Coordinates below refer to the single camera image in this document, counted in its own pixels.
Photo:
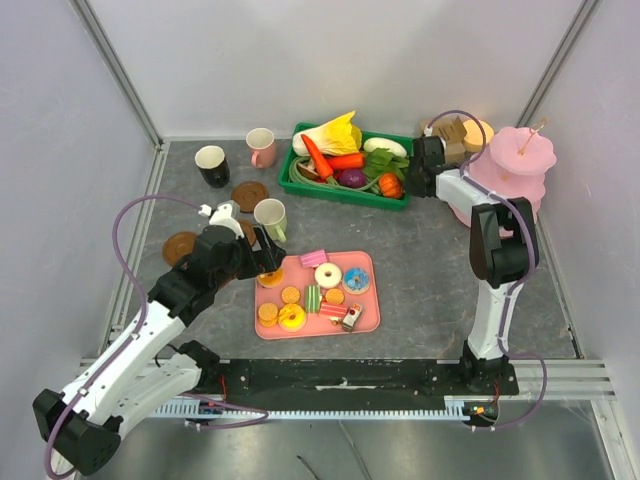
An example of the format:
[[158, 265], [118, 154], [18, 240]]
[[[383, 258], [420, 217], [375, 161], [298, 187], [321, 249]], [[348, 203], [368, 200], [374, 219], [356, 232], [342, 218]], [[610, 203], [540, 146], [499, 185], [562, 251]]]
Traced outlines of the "green plastic vegetable crate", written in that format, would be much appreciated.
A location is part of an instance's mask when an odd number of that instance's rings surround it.
[[[307, 128], [313, 128], [316, 126], [318, 125], [308, 122], [300, 122], [294, 127], [292, 135], [295, 135]], [[363, 131], [363, 140], [368, 140], [373, 137], [382, 137], [396, 141], [407, 150], [409, 155], [413, 153], [412, 139], [410, 137], [366, 130]], [[406, 194], [402, 199], [391, 199], [381, 195], [374, 195], [373, 193], [358, 193], [353, 189], [343, 190], [326, 187], [324, 184], [314, 181], [311, 181], [312, 185], [295, 182], [292, 180], [289, 173], [290, 166], [295, 158], [296, 155], [293, 147], [290, 146], [278, 175], [278, 184], [287, 194], [390, 211], [401, 211], [409, 203], [409, 197]]]

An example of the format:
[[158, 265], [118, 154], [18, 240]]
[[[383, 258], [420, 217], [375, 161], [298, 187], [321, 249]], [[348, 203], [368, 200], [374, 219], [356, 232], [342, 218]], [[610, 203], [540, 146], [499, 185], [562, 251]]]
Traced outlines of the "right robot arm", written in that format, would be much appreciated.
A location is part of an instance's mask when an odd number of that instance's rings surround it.
[[470, 220], [469, 262], [479, 281], [474, 325], [460, 360], [433, 372], [438, 393], [492, 394], [509, 382], [508, 332], [515, 303], [539, 262], [532, 205], [524, 197], [505, 199], [473, 180], [462, 167], [445, 162], [444, 143], [437, 136], [413, 140], [413, 155], [404, 180], [411, 196], [433, 197]]

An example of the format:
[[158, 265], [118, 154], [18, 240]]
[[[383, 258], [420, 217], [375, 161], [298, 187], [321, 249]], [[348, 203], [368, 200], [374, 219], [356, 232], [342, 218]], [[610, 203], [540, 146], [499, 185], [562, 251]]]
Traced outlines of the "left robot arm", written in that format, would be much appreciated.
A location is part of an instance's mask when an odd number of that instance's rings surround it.
[[138, 375], [152, 358], [213, 305], [231, 280], [276, 271], [286, 252], [261, 226], [251, 245], [233, 226], [211, 225], [146, 295], [137, 316], [116, 341], [62, 391], [42, 390], [32, 408], [45, 453], [60, 454], [72, 471], [89, 476], [115, 454], [121, 440], [143, 418], [172, 397], [194, 388], [217, 387], [215, 356], [195, 344], [142, 384]]

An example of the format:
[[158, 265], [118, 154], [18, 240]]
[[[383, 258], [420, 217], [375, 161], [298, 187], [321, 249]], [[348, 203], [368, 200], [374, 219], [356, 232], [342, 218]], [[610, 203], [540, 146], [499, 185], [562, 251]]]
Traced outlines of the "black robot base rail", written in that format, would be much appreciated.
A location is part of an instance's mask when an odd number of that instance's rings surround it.
[[222, 359], [197, 342], [181, 346], [202, 363], [199, 393], [233, 396], [277, 390], [409, 390], [439, 396], [517, 395], [514, 365], [505, 357], [474, 360], [468, 349], [458, 360], [436, 359]]

